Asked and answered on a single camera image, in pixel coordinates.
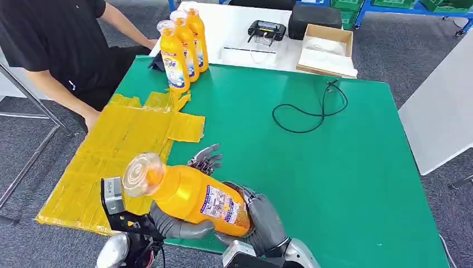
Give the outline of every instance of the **robotic hand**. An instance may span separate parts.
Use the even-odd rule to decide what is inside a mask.
[[[223,253],[224,267],[320,268],[302,241],[286,236],[278,213],[264,194],[257,194],[246,186],[224,183],[243,196],[254,226],[253,232],[245,238],[216,232],[216,237],[229,245]],[[266,259],[256,258],[262,255]]]
[[[218,150],[219,147],[220,144],[217,143],[200,150],[187,162],[187,165],[200,170],[204,174],[212,174],[214,169],[221,165],[217,162],[221,159],[221,154],[213,156],[210,156],[210,154]],[[158,207],[156,202],[152,202],[149,214],[159,233],[168,238],[202,238],[214,230],[214,224],[211,221],[193,224],[169,216]]]
[[[221,155],[210,156],[219,144],[199,151],[188,165],[210,175],[220,163]],[[152,202],[149,213],[136,215],[125,210],[120,177],[101,180],[101,201],[105,215],[114,231],[120,231],[105,243],[96,268],[144,268],[153,265],[165,238],[202,238],[214,230],[211,221],[192,224],[164,213]]]

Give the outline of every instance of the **black wire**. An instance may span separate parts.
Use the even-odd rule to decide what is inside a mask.
[[[325,117],[327,116],[334,116],[338,113],[340,113],[341,111],[343,111],[347,106],[348,106],[348,99],[345,95],[345,93],[337,86],[335,85],[335,83],[338,82],[338,79],[335,79],[333,80],[332,82],[327,82],[327,87],[325,88],[324,90],[324,93],[322,95],[322,113],[318,114],[318,113],[309,113],[309,112],[306,112],[296,106],[294,106],[293,104],[289,104],[289,103],[283,103],[283,104],[280,104],[276,107],[274,107],[273,109],[273,119],[274,119],[274,122],[280,127],[282,128],[283,130],[285,131],[288,131],[290,133],[296,133],[296,134],[304,134],[304,133],[309,133],[311,131],[314,131],[316,130],[318,127],[320,127],[322,125],[322,123],[324,122],[325,120]],[[333,112],[333,113],[325,113],[325,96],[326,96],[326,93],[330,91],[330,87],[334,87],[335,89],[337,89],[341,95],[343,96],[343,100],[345,102],[345,105],[340,108],[339,110]],[[288,107],[291,107],[291,108],[294,108],[296,110],[298,110],[299,112],[303,113],[303,114],[306,114],[308,116],[314,116],[314,117],[320,117],[320,121],[318,122],[318,124],[316,124],[313,128],[310,128],[309,130],[304,130],[304,131],[297,131],[297,130],[290,130],[289,128],[286,128],[284,127],[283,125],[281,125],[281,123],[278,121],[278,119],[276,119],[276,115],[275,115],[275,112],[277,109],[281,108],[281,107],[284,107],[284,106],[288,106]]]
[[[166,257],[164,256],[164,247],[161,246],[161,254],[163,255],[163,268],[166,268]]]

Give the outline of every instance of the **black t-shirt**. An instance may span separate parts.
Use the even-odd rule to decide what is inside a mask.
[[[0,47],[11,67],[49,70],[70,90],[113,84],[104,11],[103,0],[0,0]]]

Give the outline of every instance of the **orange bottle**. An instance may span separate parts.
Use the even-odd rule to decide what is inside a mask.
[[[207,54],[207,44],[205,42],[205,27],[202,19],[199,17],[199,11],[195,8],[196,2],[187,2],[184,11],[187,13],[186,23],[194,33],[197,43],[195,48],[197,51],[197,60],[199,61],[200,72],[204,72],[209,68],[209,56]]]
[[[184,93],[189,90],[190,78],[187,73],[184,47],[181,40],[175,35],[175,25],[170,20],[160,21],[158,31],[161,33],[161,55],[163,58],[169,88],[175,93]]]
[[[195,50],[195,37],[192,30],[186,24],[187,14],[184,11],[176,10],[171,12],[171,21],[176,26],[176,35],[182,41],[184,47],[184,57],[186,58],[187,73],[191,82],[197,81],[200,74],[199,62]]]
[[[245,202],[237,191],[189,166],[164,165],[155,153],[136,156],[122,183],[128,195],[150,195],[170,216],[196,224],[211,220],[216,231],[232,236],[243,236],[250,229]]]

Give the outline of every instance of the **yellow plastic sheet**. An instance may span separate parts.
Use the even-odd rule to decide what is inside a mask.
[[[137,97],[113,95],[40,210],[40,223],[111,234],[100,203],[100,180],[122,176],[138,153],[153,151],[166,163],[173,140],[198,142],[205,117],[179,110],[190,95],[153,92],[143,107]],[[149,197],[124,195],[126,210],[148,212]]]

